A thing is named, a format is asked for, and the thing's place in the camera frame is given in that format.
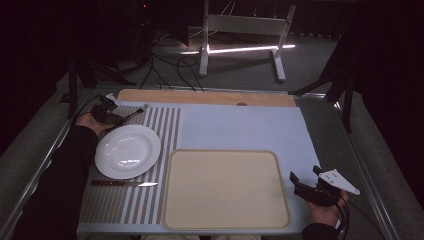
knife blade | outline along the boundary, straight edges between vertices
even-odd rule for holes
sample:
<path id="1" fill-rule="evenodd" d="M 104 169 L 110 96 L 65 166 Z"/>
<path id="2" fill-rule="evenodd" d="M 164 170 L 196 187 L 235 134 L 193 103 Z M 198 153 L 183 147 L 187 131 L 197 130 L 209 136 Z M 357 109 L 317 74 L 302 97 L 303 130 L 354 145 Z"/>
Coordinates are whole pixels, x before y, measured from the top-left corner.
<path id="1" fill-rule="evenodd" d="M 151 187 L 157 185 L 152 182 L 126 182 L 126 181 L 108 181 L 108 180 L 92 180 L 93 186 L 131 186 L 131 187 Z"/>

round plate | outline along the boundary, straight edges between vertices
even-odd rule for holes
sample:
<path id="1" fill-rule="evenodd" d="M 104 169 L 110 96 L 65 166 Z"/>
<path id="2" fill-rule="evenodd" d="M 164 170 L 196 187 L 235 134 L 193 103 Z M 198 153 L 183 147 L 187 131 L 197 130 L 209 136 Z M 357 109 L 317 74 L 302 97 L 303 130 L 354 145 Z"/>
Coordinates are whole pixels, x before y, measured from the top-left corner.
<path id="1" fill-rule="evenodd" d="M 141 125 L 126 125 L 107 134 L 96 150 L 95 163 L 105 176 L 133 178 L 149 170 L 158 160 L 158 135 Z"/>

knife handle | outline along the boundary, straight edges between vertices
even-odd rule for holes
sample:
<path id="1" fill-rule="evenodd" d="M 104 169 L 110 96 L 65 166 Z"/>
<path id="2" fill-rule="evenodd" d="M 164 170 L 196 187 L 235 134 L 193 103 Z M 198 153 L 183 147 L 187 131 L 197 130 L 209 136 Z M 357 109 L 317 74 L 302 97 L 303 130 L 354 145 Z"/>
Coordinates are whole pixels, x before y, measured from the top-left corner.
<path id="1" fill-rule="evenodd" d="M 92 180 L 91 185 L 94 185 L 94 186 L 124 186 L 124 182 L 123 181 Z"/>

gray carpet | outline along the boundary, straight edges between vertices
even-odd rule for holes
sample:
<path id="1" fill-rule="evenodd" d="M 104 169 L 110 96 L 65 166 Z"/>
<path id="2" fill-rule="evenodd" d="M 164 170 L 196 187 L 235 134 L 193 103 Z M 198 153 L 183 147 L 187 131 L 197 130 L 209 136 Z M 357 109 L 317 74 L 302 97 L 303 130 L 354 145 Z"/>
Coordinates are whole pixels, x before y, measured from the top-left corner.
<path id="1" fill-rule="evenodd" d="M 240 35 L 241 42 L 232 42 L 233 37 L 224 34 L 212 35 L 211 49 L 235 48 L 245 46 L 264 46 L 275 44 L 272 37 Z M 186 47 L 175 39 L 164 38 L 156 44 L 153 51 L 164 56 L 181 58 L 181 51 L 198 51 L 201 37 L 191 38 L 190 46 Z M 284 49 L 283 65 L 287 81 L 276 80 L 273 62 L 268 51 L 245 53 L 225 53 L 211 55 L 206 77 L 198 76 L 198 64 L 193 71 L 200 85 L 209 89 L 229 89 L 244 91 L 292 91 L 316 81 L 326 61 L 330 57 L 337 42 L 314 37 L 289 36 L 286 44 L 294 44 L 295 48 Z M 178 75 L 177 68 L 162 60 L 154 58 L 154 67 L 171 86 L 190 89 L 189 85 Z M 136 82 L 133 88 L 138 88 L 145 78 L 148 67 L 127 76 Z M 190 68 L 180 68 L 182 77 L 199 90 L 199 83 Z M 7 219 L 20 199 L 27 183 L 31 180 L 43 158 L 48 155 L 55 143 L 58 133 L 66 125 L 66 104 L 59 103 L 61 95 L 67 91 L 67 76 L 58 83 L 57 93 L 40 109 L 33 120 L 15 139 L 9 149 L 0 159 L 0 225 L 6 225 Z M 158 78 L 154 71 L 147 78 L 144 88 L 167 88 L 165 82 Z M 82 91 L 85 94 L 110 93 L 117 94 L 120 89 L 128 88 L 116 82 L 103 79 L 94 91 Z M 325 93 L 328 85 L 313 90 L 314 93 Z M 394 161 L 381 134 L 373 123 L 361 96 L 354 95 L 352 110 L 352 134 L 347 134 L 340 125 L 339 112 L 332 104 L 317 98 L 297 98 L 296 103 L 301 108 L 307 123 L 311 139 L 323 169 L 336 168 L 362 191 L 358 197 L 351 196 L 351 201 L 358 206 L 376 224 L 385 230 L 387 223 L 379 222 L 379 215 L 388 216 L 389 225 L 394 229 L 390 232 L 391 239 L 422 239 L 424 229 L 424 214 L 415 200 L 408 185 L 405 183 L 396 162 Z M 365 166 L 368 175 L 363 176 L 361 164 Z M 351 228 L 347 239 L 382 239 L 372 224 L 354 207 L 351 211 Z M 132 239 L 132 236 L 117 235 L 82 235 L 80 239 Z M 300 236 L 267 237 L 268 239 L 300 239 Z"/>

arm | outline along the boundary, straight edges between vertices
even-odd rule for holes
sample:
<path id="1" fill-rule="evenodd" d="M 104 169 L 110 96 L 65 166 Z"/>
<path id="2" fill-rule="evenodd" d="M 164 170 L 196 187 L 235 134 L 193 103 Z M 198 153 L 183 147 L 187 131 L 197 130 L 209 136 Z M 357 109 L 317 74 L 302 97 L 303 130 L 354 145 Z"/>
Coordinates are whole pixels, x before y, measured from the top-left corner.
<path id="1" fill-rule="evenodd" d="M 76 239 L 88 169 L 94 160 L 97 134 L 111 127 L 91 114 L 78 118 L 53 153 L 36 191 L 24 206 L 13 239 Z"/>
<path id="2" fill-rule="evenodd" d="M 343 207 L 349 200 L 346 191 L 341 190 L 341 199 L 337 203 Z M 311 202 L 307 202 L 311 212 L 312 223 L 303 229 L 303 240 L 336 240 L 338 232 L 336 230 L 340 212 L 336 206 L 321 207 Z"/>

